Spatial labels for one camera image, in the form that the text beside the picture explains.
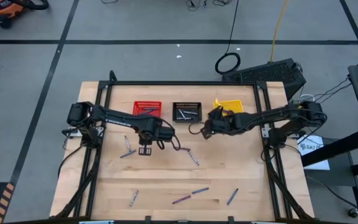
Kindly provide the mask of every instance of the wooden table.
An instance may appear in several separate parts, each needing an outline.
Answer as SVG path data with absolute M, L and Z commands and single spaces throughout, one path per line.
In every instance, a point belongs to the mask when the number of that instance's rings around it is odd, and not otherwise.
M 78 101 L 94 102 L 97 86 L 98 82 L 83 82 Z M 287 103 L 282 83 L 268 83 L 268 93 L 272 108 Z M 260 159 L 263 147 L 259 127 L 237 136 L 217 134 L 204 140 L 202 135 L 191 135 L 188 124 L 172 122 L 172 102 L 202 102 L 205 120 L 213 109 L 215 98 L 241 100 L 245 112 L 256 112 L 251 86 L 114 85 L 109 109 L 132 113 L 136 100 L 161 101 L 162 118 L 174 125 L 182 147 L 191 148 L 200 166 L 186 151 L 176 151 L 168 144 L 165 150 L 160 150 L 154 143 L 149 157 L 136 153 L 120 159 L 119 156 L 127 152 L 124 135 L 136 149 L 139 148 L 138 136 L 130 128 L 108 124 L 91 218 L 144 220 L 150 215 L 152 220 L 224 221 L 233 216 L 235 221 L 274 221 L 267 171 Z M 260 98 L 264 105 L 262 92 Z M 193 126 L 195 130 L 200 127 L 198 124 Z M 79 138 L 69 140 L 65 156 L 79 143 Z M 287 144 L 296 147 L 295 140 L 289 139 Z M 84 154 L 85 149 L 64 164 L 51 215 L 57 214 L 77 190 Z M 300 155 L 289 148 L 282 149 L 281 155 L 289 191 L 313 216 Z M 205 187 L 209 190 L 172 205 L 173 201 Z M 227 200 L 236 188 L 239 191 L 227 206 Z M 128 204 L 136 190 L 139 195 L 130 208 Z M 278 189 L 277 192 L 282 203 L 282 194 Z M 85 214 L 85 207 L 86 199 L 83 199 L 81 214 Z M 280 210 L 284 217 L 282 204 Z

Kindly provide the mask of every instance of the concrete floor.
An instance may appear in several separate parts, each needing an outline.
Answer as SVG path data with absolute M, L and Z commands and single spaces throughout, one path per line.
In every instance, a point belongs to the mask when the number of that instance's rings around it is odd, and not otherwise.
M 60 131 L 67 127 L 68 109 L 77 99 L 81 82 L 105 80 L 111 69 L 119 80 L 220 80 L 214 64 L 227 45 L 182 44 L 180 40 L 228 39 L 236 5 L 235 1 L 225 7 L 209 3 L 205 9 L 189 12 L 185 0 L 120 0 L 109 5 L 95 0 L 49 2 L 47 11 L 27 11 L 11 29 L 0 28 L 0 40 L 6 40 L 0 42 L 0 182 L 11 178 L 42 88 L 52 78 L 5 222 L 48 217 L 63 158 Z M 271 40 L 283 2 L 240 1 L 233 39 Z M 358 27 L 358 0 L 346 3 Z M 308 82 L 303 93 L 325 92 L 346 78 L 349 65 L 358 64 L 354 42 L 316 45 L 306 41 L 357 40 L 340 0 L 290 1 L 277 39 L 305 40 L 299 45 L 277 45 L 275 51 L 275 60 L 293 58 L 302 64 Z M 66 40 L 84 41 L 70 44 Z M 86 40 L 178 41 L 100 45 Z M 240 54 L 240 68 L 247 68 L 266 63 L 271 45 L 233 44 L 230 51 Z M 230 67 L 233 62 L 224 63 Z M 341 138 L 358 131 L 352 88 L 330 98 L 323 110 L 329 119 L 318 134 Z M 347 216 L 350 207 L 322 186 L 310 182 L 309 188 L 317 218 L 358 223 L 358 218 Z M 354 201 L 350 187 L 333 189 Z

